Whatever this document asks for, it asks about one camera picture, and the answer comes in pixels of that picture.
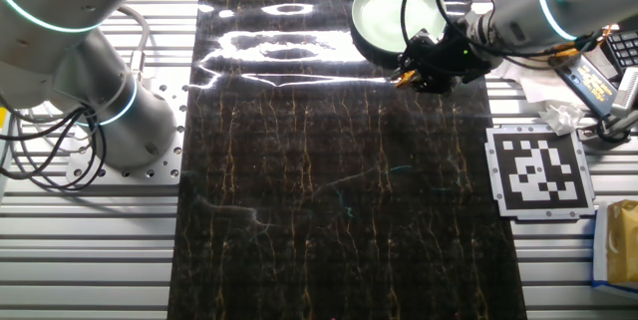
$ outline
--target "mounting plate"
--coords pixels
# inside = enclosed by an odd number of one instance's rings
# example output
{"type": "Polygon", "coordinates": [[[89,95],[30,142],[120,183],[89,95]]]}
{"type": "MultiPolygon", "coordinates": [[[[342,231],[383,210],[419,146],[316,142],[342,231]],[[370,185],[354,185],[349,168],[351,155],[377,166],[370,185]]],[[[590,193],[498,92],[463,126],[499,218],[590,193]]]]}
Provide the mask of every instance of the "mounting plate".
{"type": "MultiPolygon", "coordinates": [[[[183,153],[183,132],[186,119],[186,101],[188,96],[188,77],[171,77],[166,82],[165,76],[160,78],[143,78],[142,84],[153,93],[161,95],[172,109],[175,120],[175,138],[170,148],[156,161],[137,169],[114,169],[106,165],[103,167],[103,175],[94,181],[96,185],[172,185],[179,184],[181,172],[181,157],[183,153]]],[[[78,142],[73,139],[71,148],[85,146],[86,142],[78,142]]],[[[83,154],[71,154],[67,168],[67,179],[73,181],[89,165],[90,152],[83,154]]],[[[97,171],[98,158],[94,161],[93,171],[97,171]]]]}
{"type": "Polygon", "coordinates": [[[594,214],[593,185],[576,133],[559,137],[545,125],[486,131],[491,189],[501,216],[547,220],[594,214]]]}

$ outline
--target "bowl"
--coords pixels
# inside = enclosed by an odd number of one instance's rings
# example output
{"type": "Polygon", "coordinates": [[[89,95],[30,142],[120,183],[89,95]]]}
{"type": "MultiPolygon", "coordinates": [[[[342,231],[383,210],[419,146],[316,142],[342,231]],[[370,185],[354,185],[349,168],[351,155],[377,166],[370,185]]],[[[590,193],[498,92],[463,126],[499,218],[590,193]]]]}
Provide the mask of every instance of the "bowl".
{"type": "MultiPolygon", "coordinates": [[[[366,54],[378,54],[378,58],[395,60],[405,51],[406,43],[401,32],[401,3],[403,0],[354,0],[352,4],[352,28],[355,44],[366,54]]],[[[408,0],[406,5],[406,29],[412,37],[425,28],[434,39],[443,37],[446,20],[439,12],[435,0],[408,0]]]]}

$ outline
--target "marble surface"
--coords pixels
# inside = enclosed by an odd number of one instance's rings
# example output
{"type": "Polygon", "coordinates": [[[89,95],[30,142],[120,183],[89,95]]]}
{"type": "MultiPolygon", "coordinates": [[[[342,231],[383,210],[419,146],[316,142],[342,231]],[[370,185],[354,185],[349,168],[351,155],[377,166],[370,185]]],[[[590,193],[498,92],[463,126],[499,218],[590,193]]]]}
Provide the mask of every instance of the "marble surface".
{"type": "Polygon", "coordinates": [[[169,319],[525,318],[483,82],[396,90],[352,0],[200,4],[169,319]]]}

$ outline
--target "crumpled paper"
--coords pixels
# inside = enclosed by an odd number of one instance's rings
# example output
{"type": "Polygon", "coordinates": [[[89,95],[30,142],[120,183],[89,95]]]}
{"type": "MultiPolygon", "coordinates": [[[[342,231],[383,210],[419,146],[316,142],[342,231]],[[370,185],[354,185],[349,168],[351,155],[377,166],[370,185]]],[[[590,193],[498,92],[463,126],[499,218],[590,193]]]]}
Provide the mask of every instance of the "crumpled paper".
{"type": "Polygon", "coordinates": [[[568,135],[576,130],[585,116],[576,105],[556,101],[545,102],[545,112],[538,112],[558,136],[568,135]]]}
{"type": "Polygon", "coordinates": [[[576,130],[587,111],[585,104],[553,70],[530,70],[503,61],[491,74],[519,83],[527,101],[559,136],[576,130]]]}

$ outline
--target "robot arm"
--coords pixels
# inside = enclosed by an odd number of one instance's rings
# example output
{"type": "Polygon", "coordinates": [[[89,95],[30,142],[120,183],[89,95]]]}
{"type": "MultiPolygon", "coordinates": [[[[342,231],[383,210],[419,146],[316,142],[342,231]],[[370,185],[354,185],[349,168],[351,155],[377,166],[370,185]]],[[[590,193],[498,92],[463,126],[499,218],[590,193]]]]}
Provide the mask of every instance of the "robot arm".
{"type": "Polygon", "coordinates": [[[0,0],[0,90],[11,106],[31,108],[46,101],[67,51],[123,1],[0,0]]]}
{"type": "Polygon", "coordinates": [[[108,125],[106,163],[132,169],[161,157],[175,120],[98,29],[124,1],[0,0],[0,92],[16,109],[90,105],[108,125]]]}
{"type": "Polygon", "coordinates": [[[450,25],[437,44],[425,32],[416,35],[401,59],[397,74],[404,76],[399,85],[446,93],[457,76],[466,83],[508,56],[546,55],[552,47],[574,41],[583,46],[604,25],[638,13],[638,0],[495,0],[494,4],[492,11],[479,17],[470,13],[456,22],[448,19],[450,25]]]}
{"type": "Polygon", "coordinates": [[[470,36],[504,50],[537,52],[637,13],[638,0],[495,0],[470,36]]]}

